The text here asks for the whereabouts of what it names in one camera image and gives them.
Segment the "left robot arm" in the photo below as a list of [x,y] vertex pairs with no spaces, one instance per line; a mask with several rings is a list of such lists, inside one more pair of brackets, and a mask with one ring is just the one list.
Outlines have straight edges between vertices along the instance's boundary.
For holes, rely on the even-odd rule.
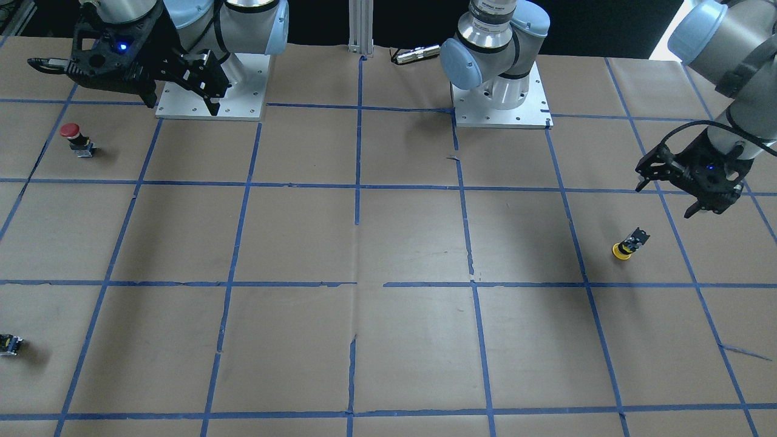
[[[526,100],[550,17],[529,1],[472,1],[439,60],[453,97],[474,101],[485,116],[511,115]],[[696,201],[685,211],[724,213],[741,196],[742,180],[761,152],[775,155],[775,2],[705,1],[671,34],[669,50],[731,99],[682,151],[667,139],[635,170],[637,191],[668,181]]]

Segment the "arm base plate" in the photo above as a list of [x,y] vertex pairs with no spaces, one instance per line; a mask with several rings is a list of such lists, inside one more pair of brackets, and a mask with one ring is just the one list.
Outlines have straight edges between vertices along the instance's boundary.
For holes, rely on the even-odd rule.
[[496,77],[477,88],[450,86],[461,127],[545,129],[553,125],[537,63],[522,78]]
[[219,100],[216,116],[210,114],[202,98],[175,83],[166,83],[155,116],[181,121],[260,122],[273,61],[272,55],[233,53],[222,64],[231,87]]

